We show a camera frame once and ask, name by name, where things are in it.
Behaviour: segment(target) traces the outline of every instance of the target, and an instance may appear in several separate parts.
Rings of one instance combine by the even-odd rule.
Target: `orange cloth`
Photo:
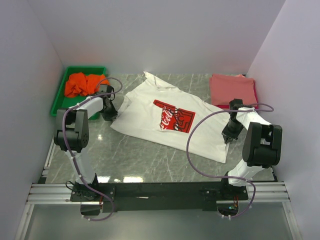
[[[105,79],[105,75],[90,74],[84,75],[82,72],[73,73],[69,76],[69,80],[65,83],[64,96],[74,98],[78,95],[87,96],[99,91],[98,83]],[[110,84],[106,79],[101,84]]]

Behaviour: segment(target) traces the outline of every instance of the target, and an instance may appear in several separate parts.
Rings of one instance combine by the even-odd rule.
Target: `white t-shirt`
[[[144,72],[146,80],[128,92],[111,128],[129,136],[186,151],[190,132],[207,115],[222,109]],[[208,118],[192,135],[190,153],[226,162],[222,130],[230,115]]]

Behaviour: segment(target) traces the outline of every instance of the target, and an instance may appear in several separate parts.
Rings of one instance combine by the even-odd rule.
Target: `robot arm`
[[[99,94],[101,94],[102,92],[111,93],[113,90],[113,87],[111,87],[110,85],[102,85],[100,86]],[[70,152],[67,151],[67,147],[62,132],[62,119],[66,110],[67,109],[65,108],[60,108],[57,111],[54,131],[55,135],[53,137],[53,140],[54,143],[60,146],[61,150],[63,150],[65,154],[68,156],[73,170],[76,173],[76,167],[71,158]],[[65,120],[67,126],[65,130],[68,143],[71,147],[73,154],[75,155],[79,170],[88,184],[92,184],[96,179],[96,174],[90,164],[88,150],[86,148],[89,142],[88,119],[92,117],[95,113],[101,113],[105,121],[111,121],[118,114],[112,101],[110,100],[110,96],[102,96],[94,98],[86,104],[82,105],[81,107],[77,108],[76,110],[71,111],[67,115]],[[80,177],[77,174],[75,181],[78,184],[83,184]]]
[[[230,102],[230,109],[249,110],[251,107],[244,106],[240,99],[234,99]],[[255,111],[232,112],[230,115],[229,122],[222,131],[225,143],[238,139],[243,127],[247,129],[247,134],[242,149],[242,160],[227,175],[251,179],[263,169],[277,165],[281,155],[281,126],[272,125]],[[246,182],[235,178],[229,178],[228,181],[236,187],[246,185]]]

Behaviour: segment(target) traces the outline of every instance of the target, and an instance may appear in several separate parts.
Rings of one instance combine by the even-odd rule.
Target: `pink folded towel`
[[[237,76],[212,74],[209,87],[211,104],[222,109],[228,109],[229,102],[233,99],[242,99],[245,105],[258,102],[255,80],[241,74]]]

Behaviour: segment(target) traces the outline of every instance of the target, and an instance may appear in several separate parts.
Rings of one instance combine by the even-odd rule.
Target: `green tray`
[[[86,99],[85,96],[76,96],[76,97],[66,97],[65,96],[65,86],[66,82],[69,79],[71,74],[84,73],[85,75],[89,74],[104,74],[107,76],[107,69],[104,66],[69,66],[64,72],[59,90],[56,94],[55,100],[51,108],[51,116],[57,116],[57,110],[60,108],[70,108],[77,103],[82,102]],[[99,117],[99,112],[90,117],[90,120],[96,120]]]

